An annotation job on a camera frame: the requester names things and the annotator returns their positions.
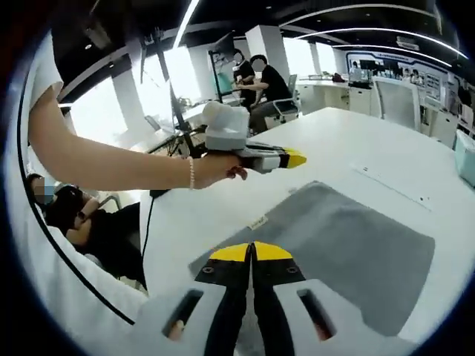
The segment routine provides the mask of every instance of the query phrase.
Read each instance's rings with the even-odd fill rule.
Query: black ceiling
[[[95,62],[123,47],[125,29],[131,21],[142,34],[150,33],[156,26],[165,31],[177,29],[189,2],[190,0],[100,0],[91,15],[88,13],[91,8],[88,8],[69,10],[59,16],[53,25],[53,43],[59,72],[65,85]],[[381,0],[240,0],[230,3],[223,0],[201,0],[190,21],[189,28],[193,31],[185,34],[182,43],[189,47],[212,43],[232,30],[235,36],[243,36],[257,24],[282,25],[300,16],[319,11],[323,13],[292,22],[289,24],[292,26],[291,30],[284,30],[283,35],[296,37],[311,31],[383,27],[424,34],[456,47],[455,27],[445,20],[438,22],[435,16],[431,16],[435,11],[434,0],[392,0],[384,1],[387,4],[384,7],[376,5],[382,2]],[[104,30],[109,42],[100,49],[93,45],[86,50],[85,47],[91,43],[86,35],[86,29],[96,30],[98,24]],[[165,40],[166,47],[172,46],[174,41],[172,35],[173,33]],[[371,31],[331,33],[330,36],[350,44],[397,46],[395,33]],[[307,39],[327,43],[326,39],[320,37]],[[416,39],[416,43],[420,46],[421,53],[449,63],[457,60],[455,53],[438,44],[422,39]],[[475,55],[475,46],[472,47],[471,42],[464,45],[465,47],[461,45],[462,52],[467,52],[469,56],[471,53]],[[107,76],[107,68],[108,66],[90,78],[87,85],[81,85],[73,94],[73,98]]]

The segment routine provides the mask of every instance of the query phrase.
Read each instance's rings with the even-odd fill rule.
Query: white table
[[[298,80],[298,96],[303,115],[326,107],[348,109],[348,83],[335,83],[331,80]]]
[[[202,191],[170,191],[156,200],[144,258],[150,294],[163,294],[192,280],[190,262],[262,217],[293,189],[318,180],[435,239],[427,281],[399,333],[422,342],[457,301],[475,261],[475,192],[457,176],[453,151],[402,126],[334,108],[255,139],[298,149],[308,161],[267,175],[250,172],[246,182],[226,180]],[[358,173],[355,165],[379,172],[386,182]],[[430,198],[429,208],[398,188]],[[141,203],[144,237],[148,193]]]

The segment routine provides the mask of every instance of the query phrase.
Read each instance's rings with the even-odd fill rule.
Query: teal box
[[[475,187],[475,141],[460,130],[457,130],[455,163],[461,178]]]

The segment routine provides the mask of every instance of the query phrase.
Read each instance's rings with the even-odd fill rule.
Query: sticker label
[[[257,219],[251,225],[249,225],[249,228],[251,230],[256,230],[256,229],[260,228],[262,225],[264,225],[265,223],[267,223],[268,221],[269,221],[269,219],[267,219],[267,217],[264,215],[263,217]]]

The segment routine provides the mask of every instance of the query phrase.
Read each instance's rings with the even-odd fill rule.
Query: gray mat
[[[289,251],[305,278],[318,279],[361,309],[367,326],[396,336],[416,304],[433,238],[313,182],[216,248],[261,241]],[[189,265],[197,274],[211,252]]]

